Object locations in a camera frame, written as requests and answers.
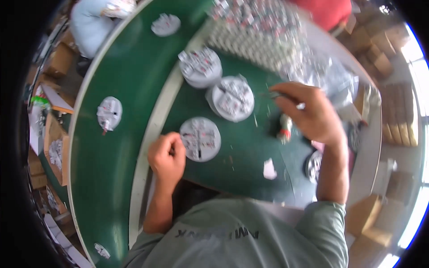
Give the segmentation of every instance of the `white paper scrap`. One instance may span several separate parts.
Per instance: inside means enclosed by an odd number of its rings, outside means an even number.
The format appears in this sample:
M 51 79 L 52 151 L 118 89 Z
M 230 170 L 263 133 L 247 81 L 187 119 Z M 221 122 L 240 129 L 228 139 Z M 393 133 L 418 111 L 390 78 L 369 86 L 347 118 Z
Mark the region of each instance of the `white paper scrap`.
M 268 180 L 274 180 L 277 178 L 277 172 L 274 170 L 274 164 L 272 163 L 272 159 L 268 159 L 264 162 L 264 178 Z

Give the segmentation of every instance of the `person in light blue shirt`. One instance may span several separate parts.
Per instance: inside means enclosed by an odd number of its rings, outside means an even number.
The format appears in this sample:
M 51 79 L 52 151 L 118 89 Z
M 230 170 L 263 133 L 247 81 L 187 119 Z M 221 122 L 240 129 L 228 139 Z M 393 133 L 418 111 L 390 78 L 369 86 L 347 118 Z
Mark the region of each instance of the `person in light blue shirt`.
M 172 193 L 186 156 L 180 134 L 169 133 L 149 148 L 148 161 L 157 177 L 154 196 L 124 268 L 347 267 L 348 148 L 341 121 L 319 88 L 288 82 L 271 90 L 291 96 L 294 101 L 277 97 L 275 102 L 308 139 L 325 144 L 317 202 L 306 207 L 294 228 L 241 198 L 214 198 L 173 221 Z M 298 110 L 296 104 L 302 102 L 305 108 Z
M 72 3 L 70 30 L 81 54 L 76 67 L 80 76 L 85 76 L 101 45 L 135 7 L 134 0 L 79 0 Z

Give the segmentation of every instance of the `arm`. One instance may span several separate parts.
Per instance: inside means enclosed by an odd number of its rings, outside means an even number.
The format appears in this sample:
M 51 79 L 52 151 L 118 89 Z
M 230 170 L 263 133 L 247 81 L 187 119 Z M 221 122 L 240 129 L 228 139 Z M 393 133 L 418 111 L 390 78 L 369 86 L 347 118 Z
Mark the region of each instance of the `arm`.
M 278 97 L 275 102 L 304 136 L 325 144 L 317 200 L 345 204 L 349 188 L 347 137 L 331 103 L 319 88 L 297 82 L 277 84 L 271 90 L 293 98 Z M 296 105 L 302 102 L 305 108 L 298 110 Z
M 170 230 L 173 217 L 172 193 L 155 185 L 155 193 L 143 222 L 143 231 L 147 234 L 165 234 Z
M 171 132 L 155 141 L 149 148 L 148 161 L 157 180 L 143 231 L 165 234 L 172 225 L 172 194 L 185 169 L 186 150 L 180 134 Z
M 272 90 L 287 93 L 294 99 L 278 97 L 275 101 L 308 139 L 325 144 L 316 189 L 318 202 L 305 208 L 295 229 L 332 267 L 347 267 L 344 204 L 349 188 L 348 148 L 341 121 L 329 100 L 316 87 L 290 82 L 278 84 Z M 305 103 L 305 108 L 298 110 L 296 102 Z
M 123 268 L 141 267 L 172 225 L 172 194 L 185 169 L 186 151 L 179 133 L 171 132 L 151 144 L 148 161 L 157 177 L 155 193 L 133 247 L 124 259 Z

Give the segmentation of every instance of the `forearm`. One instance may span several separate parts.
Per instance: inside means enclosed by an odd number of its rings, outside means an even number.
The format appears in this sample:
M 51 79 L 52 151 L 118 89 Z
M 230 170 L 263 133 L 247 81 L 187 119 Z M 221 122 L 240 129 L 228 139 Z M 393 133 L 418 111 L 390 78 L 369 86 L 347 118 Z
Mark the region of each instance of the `forearm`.
M 316 197 L 318 201 L 345 204 L 349 191 L 347 138 L 326 145 L 320 167 Z
M 155 192 L 143 222 L 147 234 L 165 234 L 170 230 L 173 217 L 172 192 L 155 185 Z

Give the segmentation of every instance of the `light blue shirt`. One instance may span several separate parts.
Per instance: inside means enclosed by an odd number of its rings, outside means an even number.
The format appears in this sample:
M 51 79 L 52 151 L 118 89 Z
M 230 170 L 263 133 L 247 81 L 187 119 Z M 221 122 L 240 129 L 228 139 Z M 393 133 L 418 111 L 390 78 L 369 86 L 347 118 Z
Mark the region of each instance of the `light blue shirt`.
M 125 268 L 346 268 L 344 205 L 314 202 L 295 228 L 249 199 L 194 206 L 165 234 L 141 233 Z
M 109 0 L 80 0 L 72 9 L 70 30 L 85 58 L 94 58 L 117 24 L 111 18 L 101 16 L 108 2 Z

